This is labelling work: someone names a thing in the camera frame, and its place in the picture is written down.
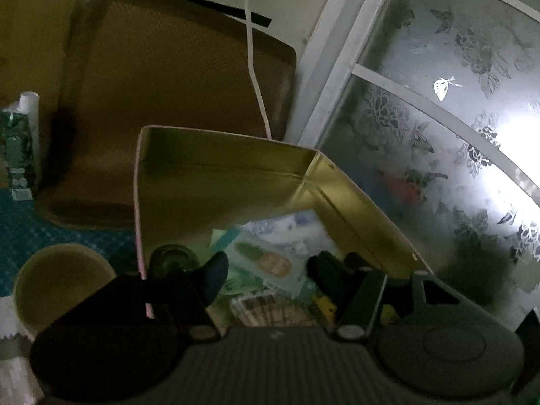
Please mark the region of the woven patterned pouch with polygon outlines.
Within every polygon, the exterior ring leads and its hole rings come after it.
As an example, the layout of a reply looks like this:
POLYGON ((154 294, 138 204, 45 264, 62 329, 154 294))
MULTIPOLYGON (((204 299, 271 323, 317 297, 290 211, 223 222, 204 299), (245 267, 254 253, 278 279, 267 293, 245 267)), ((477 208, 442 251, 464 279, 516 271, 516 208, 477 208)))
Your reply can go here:
POLYGON ((312 327, 318 322, 302 305, 281 294, 246 294, 230 300, 234 317, 246 327, 312 327))

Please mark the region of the wet wipes packet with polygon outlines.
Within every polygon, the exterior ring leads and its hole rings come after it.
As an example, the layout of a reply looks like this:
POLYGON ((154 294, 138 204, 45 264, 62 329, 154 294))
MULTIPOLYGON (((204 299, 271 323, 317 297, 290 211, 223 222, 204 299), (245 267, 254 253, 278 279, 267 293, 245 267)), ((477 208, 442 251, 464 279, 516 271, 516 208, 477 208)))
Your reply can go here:
POLYGON ((232 265, 259 278, 266 286, 293 298, 300 296, 306 283, 306 259, 236 229, 227 231, 216 248, 226 253, 232 265))

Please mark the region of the white blue tissue pack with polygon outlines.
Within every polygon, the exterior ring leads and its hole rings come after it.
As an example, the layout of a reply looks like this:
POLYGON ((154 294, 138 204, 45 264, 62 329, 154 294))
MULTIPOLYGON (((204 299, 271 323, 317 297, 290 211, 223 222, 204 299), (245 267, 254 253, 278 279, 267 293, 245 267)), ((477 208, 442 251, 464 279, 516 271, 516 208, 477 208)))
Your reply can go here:
POLYGON ((240 229, 298 258, 307 259, 322 251, 340 254, 317 213, 311 209, 250 221, 241 225, 240 229))

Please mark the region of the pink macaron tin box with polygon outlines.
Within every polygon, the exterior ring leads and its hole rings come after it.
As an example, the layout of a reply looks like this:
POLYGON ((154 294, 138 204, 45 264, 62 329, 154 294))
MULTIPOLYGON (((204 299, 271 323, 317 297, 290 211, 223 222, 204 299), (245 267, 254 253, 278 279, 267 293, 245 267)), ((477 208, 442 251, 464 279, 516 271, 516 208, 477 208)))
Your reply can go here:
MULTIPOLYGON (((152 252, 167 244, 197 250, 214 230, 240 226, 302 210, 314 210, 343 260, 349 253, 393 279, 411 278, 414 311, 391 325, 411 320, 425 297, 424 261, 392 221, 327 156, 285 143, 194 129, 148 126, 137 143, 135 233, 139 271, 152 252)), ((250 292, 281 294, 330 329, 335 307, 306 275, 299 297, 274 287, 250 292)), ((207 312, 219 332, 244 326, 218 296, 207 312)))

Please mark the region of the round cookie tin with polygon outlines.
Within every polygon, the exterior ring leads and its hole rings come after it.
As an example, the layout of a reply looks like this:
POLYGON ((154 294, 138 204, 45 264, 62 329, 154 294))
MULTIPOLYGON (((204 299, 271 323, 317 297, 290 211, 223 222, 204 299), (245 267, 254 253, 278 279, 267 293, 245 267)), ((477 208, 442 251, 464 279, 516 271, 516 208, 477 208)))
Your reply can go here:
POLYGON ((78 243, 48 246, 18 272, 13 298, 18 320, 30 340, 116 277, 95 250, 78 243))

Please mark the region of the teal quilted mat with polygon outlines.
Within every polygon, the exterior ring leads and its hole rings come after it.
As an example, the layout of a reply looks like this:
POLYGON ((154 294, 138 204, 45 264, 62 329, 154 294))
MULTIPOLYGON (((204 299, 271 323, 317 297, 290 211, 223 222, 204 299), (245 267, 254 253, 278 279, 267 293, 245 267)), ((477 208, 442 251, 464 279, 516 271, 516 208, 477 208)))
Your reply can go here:
POLYGON ((31 201, 16 202, 1 190, 0 291, 12 294, 18 271, 37 251, 47 246, 78 243, 95 250, 121 274, 137 270, 135 233, 132 231, 80 231, 57 227, 37 215, 31 201))

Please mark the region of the chevron patterned tablecloth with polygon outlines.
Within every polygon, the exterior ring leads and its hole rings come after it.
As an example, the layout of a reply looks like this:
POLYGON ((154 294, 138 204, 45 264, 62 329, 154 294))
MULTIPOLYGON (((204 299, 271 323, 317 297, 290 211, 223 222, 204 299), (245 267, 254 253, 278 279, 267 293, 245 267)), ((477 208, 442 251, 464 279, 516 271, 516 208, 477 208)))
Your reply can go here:
POLYGON ((38 404, 44 394, 28 360, 31 341, 18 321, 12 295, 1 298, 1 404, 38 404))

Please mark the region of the frosted floral window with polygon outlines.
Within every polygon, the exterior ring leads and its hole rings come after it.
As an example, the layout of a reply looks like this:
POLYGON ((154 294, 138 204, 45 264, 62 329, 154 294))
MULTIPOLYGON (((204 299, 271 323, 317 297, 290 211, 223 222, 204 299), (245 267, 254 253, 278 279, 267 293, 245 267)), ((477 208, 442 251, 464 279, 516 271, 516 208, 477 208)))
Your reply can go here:
POLYGON ((539 0, 328 0, 286 138, 329 156, 438 277, 539 307, 539 0))

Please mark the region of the green drink carton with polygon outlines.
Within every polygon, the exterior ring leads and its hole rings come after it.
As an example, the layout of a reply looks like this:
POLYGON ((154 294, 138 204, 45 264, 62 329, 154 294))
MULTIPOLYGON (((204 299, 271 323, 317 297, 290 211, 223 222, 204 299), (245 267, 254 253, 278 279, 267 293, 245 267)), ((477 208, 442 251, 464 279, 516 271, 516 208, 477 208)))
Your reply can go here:
POLYGON ((31 201, 39 172, 39 95, 23 91, 1 110, 1 147, 8 188, 16 202, 31 201))

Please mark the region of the brown mesh chair back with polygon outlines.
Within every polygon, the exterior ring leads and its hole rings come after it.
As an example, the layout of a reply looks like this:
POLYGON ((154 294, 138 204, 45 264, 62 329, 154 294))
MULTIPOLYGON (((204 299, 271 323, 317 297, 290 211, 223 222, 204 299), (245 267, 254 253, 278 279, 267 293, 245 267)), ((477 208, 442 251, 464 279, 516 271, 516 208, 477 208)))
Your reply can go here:
POLYGON ((90 0, 45 118, 36 209, 63 227, 129 227, 142 128, 281 138, 296 67, 287 43, 186 0, 90 0))

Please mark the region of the brown cardboard sheet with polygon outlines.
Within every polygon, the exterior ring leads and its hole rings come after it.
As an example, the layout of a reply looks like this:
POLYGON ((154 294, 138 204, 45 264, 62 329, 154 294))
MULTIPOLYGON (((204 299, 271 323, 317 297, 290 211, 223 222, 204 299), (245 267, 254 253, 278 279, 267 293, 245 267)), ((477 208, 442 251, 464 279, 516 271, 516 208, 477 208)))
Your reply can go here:
POLYGON ((1 0, 1 103, 22 91, 55 111, 72 18, 81 0, 1 0))

